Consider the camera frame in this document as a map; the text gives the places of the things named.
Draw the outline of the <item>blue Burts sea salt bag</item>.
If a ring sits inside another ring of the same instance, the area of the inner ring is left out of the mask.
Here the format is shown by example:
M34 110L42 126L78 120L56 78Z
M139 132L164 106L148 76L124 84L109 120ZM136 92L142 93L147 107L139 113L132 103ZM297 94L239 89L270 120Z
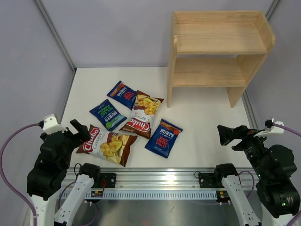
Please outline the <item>blue Burts sea salt bag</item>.
M104 100L89 112L95 116L108 131L114 131L116 127L127 119L126 116L119 113L108 99Z

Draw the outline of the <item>blue Burts chilli bag back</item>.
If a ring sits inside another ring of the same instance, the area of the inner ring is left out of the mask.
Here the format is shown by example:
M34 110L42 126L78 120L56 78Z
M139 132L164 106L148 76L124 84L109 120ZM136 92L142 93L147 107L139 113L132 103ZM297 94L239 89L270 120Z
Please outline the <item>blue Burts chilli bag back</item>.
M107 94L108 97L118 101L130 110L132 110L134 106L136 95L137 91L131 89L122 81L119 81Z

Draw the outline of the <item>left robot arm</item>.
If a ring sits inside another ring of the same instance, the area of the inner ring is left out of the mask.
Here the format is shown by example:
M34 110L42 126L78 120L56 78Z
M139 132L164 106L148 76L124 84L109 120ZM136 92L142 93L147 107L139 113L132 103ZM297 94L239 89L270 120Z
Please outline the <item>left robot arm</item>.
M83 164L67 199L59 209L55 208L73 150L90 139L87 126L76 119L70 123L76 134L58 123L54 116L45 117L40 125L44 131L40 136L43 144L27 176L27 193L33 203L32 226L70 226L87 192L102 181L100 167Z

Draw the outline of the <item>blue Burts chilli bag front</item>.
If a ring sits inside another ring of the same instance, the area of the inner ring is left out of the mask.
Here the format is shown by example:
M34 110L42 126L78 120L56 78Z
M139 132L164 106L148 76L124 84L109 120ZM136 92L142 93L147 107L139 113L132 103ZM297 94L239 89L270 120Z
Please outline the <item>blue Burts chilli bag front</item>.
M178 135L182 131L182 128L165 119L161 119L159 126L145 145L145 148L167 159Z

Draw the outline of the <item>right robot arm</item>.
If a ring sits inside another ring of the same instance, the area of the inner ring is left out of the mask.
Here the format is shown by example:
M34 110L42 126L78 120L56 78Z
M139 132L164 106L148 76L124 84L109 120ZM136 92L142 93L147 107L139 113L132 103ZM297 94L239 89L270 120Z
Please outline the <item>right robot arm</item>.
M261 201L262 221L257 218L244 196L235 167L227 163L217 165L214 170L214 183L223 186L228 192L240 225L294 225L301 217L301 197L290 180L297 170L293 152L282 145L266 148L264 141L270 135L283 134L284 130L298 136L300 133L285 127L280 121L271 120L266 121L266 128L263 130L250 129L244 125L236 128L218 125L217 129L221 145L228 145L234 139L240 140L232 146L232 150L245 153L259 179L256 188Z

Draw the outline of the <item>blue burts chilli bag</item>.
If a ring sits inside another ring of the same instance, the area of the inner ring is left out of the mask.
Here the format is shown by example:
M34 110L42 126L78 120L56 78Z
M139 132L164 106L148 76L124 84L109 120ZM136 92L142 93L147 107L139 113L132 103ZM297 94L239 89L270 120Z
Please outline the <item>blue burts chilli bag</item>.
M145 145L145 148L167 159L178 135L182 131L182 128L165 119L161 119L159 126Z
M137 91L131 89L122 81L119 81L107 94L108 97L118 101L130 110L132 110L134 106L136 95Z

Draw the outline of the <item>Chuba cassava chips bag front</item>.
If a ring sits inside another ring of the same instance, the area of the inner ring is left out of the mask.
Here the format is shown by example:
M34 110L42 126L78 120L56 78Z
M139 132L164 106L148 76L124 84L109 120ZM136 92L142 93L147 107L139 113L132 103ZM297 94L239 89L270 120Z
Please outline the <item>Chuba cassava chips bag front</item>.
M90 139L82 143L76 153L85 153L99 159L107 159L123 167L126 166L130 146L136 141L137 136L110 132L94 125L90 125L88 132Z

